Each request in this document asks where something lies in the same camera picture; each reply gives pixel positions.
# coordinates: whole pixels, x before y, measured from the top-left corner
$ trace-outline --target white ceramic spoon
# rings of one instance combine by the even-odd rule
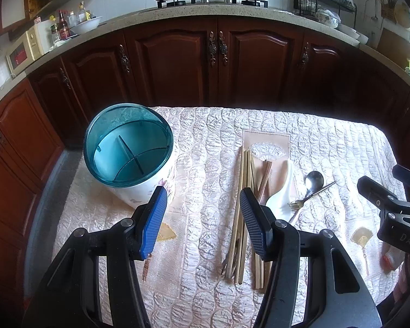
[[[270,208],[276,219],[289,221],[292,216],[292,210],[289,206],[290,202],[290,186],[293,179],[293,162],[287,160],[287,178],[285,178],[284,186],[277,193],[272,195],[266,202],[266,206]]]

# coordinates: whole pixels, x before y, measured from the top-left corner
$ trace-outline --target stove burner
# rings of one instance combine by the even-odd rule
[[[257,0],[241,0],[242,5],[247,5],[247,6],[257,6],[260,7],[261,4],[260,2],[263,3],[263,7],[267,8],[269,6],[269,3],[267,1],[257,1]],[[237,3],[237,0],[232,0],[231,3]]]
[[[196,0],[190,0],[191,3],[196,3]],[[163,2],[166,1],[157,1],[156,4],[158,5],[158,8],[163,8]],[[187,0],[173,0],[172,2],[167,2],[165,7],[174,7],[174,6],[183,6],[187,4]]]

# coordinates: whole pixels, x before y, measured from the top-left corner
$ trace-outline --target microwave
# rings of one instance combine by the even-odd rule
[[[51,24],[52,22],[47,20],[33,25],[8,49],[6,59],[13,77],[53,47]]]

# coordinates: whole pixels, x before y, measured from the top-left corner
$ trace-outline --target white floral container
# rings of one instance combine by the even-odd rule
[[[174,197],[177,149],[165,119],[137,104],[118,104],[90,123],[83,154],[90,173],[133,208],[149,202],[159,185]]]

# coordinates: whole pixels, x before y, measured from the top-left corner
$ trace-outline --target gold fork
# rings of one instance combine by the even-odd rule
[[[292,210],[296,210],[296,211],[300,210],[304,206],[304,203],[307,202],[310,198],[320,194],[321,192],[324,192],[327,188],[333,186],[336,182],[337,181],[333,181],[332,183],[322,187],[319,191],[316,191],[315,193],[312,193],[310,196],[304,198],[303,200],[296,200],[294,202],[290,202],[289,203],[290,208]]]

